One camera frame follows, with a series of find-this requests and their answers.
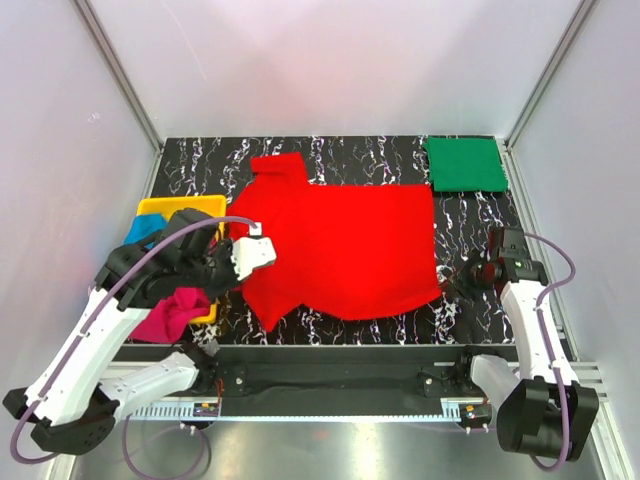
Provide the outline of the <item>red t-shirt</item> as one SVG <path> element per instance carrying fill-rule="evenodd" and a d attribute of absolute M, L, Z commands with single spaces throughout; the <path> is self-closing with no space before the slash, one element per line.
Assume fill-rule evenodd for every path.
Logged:
<path fill-rule="evenodd" d="M 358 321 L 440 297 L 428 185 L 314 185 L 298 153 L 250 165 L 228 212 L 260 223 L 274 246 L 275 263 L 241 287 L 266 331 L 299 306 Z"/>

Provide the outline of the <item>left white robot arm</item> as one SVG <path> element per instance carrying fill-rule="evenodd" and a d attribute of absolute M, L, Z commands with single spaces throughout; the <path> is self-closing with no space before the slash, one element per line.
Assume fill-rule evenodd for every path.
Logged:
<path fill-rule="evenodd" d="M 215 359 L 197 345 L 173 347 L 167 356 L 114 380 L 102 375 L 124 341 L 150 311 L 182 287 L 216 300 L 251 273 L 244 246 L 216 237 L 221 223 L 252 226 L 237 216 L 213 217 L 193 208 L 175 212 L 167 225 L 114 249 L 95 278 L 78 323 L 54 360 L 30 386 L 13 389 L 2 404 L 17 421 L 13 458 L 26 424 L 42 460 L 95 449 L 124 418 L 166 395 L 208 394 L 215 386 Z"/>

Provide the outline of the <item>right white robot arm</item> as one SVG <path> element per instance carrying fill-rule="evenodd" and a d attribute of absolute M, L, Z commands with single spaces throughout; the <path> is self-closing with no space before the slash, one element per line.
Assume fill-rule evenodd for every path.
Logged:
<path fill-rule="evenodd" d="M 599 410 L 564 352 L 549 296 L 571 282 L 559 281 L 532 258 L 530 234 L 518 227 L 493 227 L 483 250 L 472 252 L 447 281 L 465 300 L 492 291 L 511 323 L 519 366 L 509 367 L 493 350 L 467 347 L 456 360 L 452 383 L 466 396 L 483 394 L 493 408 L 500 447 L 529 456 L 544 471 L 577 460 Z"/>

